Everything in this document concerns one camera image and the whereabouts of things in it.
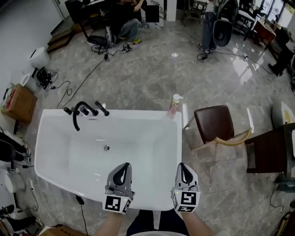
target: gray tile floor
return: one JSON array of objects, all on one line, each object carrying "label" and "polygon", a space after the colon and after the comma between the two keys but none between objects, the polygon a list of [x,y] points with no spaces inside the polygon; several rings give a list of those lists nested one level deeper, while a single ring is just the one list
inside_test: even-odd
[{"label": "gray tile floor", "polygon": [[[180,22],[175,22],[166,24],[164,29],[140,30],[142,44],[134,46],[128,54],[118,53],[109,62],[103,62],[67,106],[72,107],[81,100],[93,105],[95,100],[99,100],[105,102],[109,109],[167,110],[172,95],[179,93],[194,110],[226,104],[236,133],[249,127],[248,107],[254,120],[254,135],[272,129],[270,112],[276,99],[283,100],[295,110],[294,95],[286,74],[281,77],[269,75],[253,61],[234,55],[215,53],[200,61],[197,54],[200,53],[198,43],[201,35],[202,26],[198,23],[183,27]],[[268,63],[275,62],[268,51],[236,35],[232,36],[227,47],[218,48],[218,51],[246,53],[267,69]],[[69,80],[74,91],[103,60],[103,55],[90,50],[83,34],[75,35],[67,47],[51,56],[49,67],[59,69],[56,85]],[[25,136],[32,147],[33,159],[41,112],[45,108],[55,109],[65,89],[64,85],[58,90],[37,94],[39,99],[33,121]],[[67,100],[68,97],[64,98],[59,108]],[[185,138],[196,145],[200,143],[195,124],[183,135],[183,161],[199,175],[202,190],[197,210],[199,216],[215,232],[227,230],[232,236],[270,235],[288,210],[288,206],[281,212],[279,207],[274,209],[269,205],[269,197],[275,188],[272,183],[277,174],[246,174],[244,145],[217,145],[191,153]],[[32,168],[24,170],[22,176],[37,183]],[[84,232],[81,208],[73,194],[40,178],[35,192],[39,202],[38,214],[45,224],[65,224]],[[22,207],[34,205],[29,190],[18,197]],[[277,192],[273,196],[273,204],[288,205],[293,197]],[[137,213],[137,210],[128,211],[122,235]],[[102,211],[101,203],[85,199],[84,215],[88,232],[93,235],[106,213]],[[159,212],[156,212],[155,221],[158,220]]]}]

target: wooden chair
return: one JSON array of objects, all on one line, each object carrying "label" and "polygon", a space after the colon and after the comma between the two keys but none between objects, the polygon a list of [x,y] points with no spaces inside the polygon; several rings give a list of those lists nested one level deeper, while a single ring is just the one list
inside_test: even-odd
[{"label": "wooden chair", "polygon": [[[197,122],[197,126],[204,144],[199,147],[193,147],[191,145],[192,151],[206,148],[216,143],[226,146],[236,146],[245,142],[252,133],[252,128],[249,128],[247,131],[235,136],[230,111],[228,107],[224,105],[196,110],[194,112],[194,116],[183,128],[183,131],[190,126],[194,119]],[[229,141],[232,138],[240,139],[238,141]]]}]

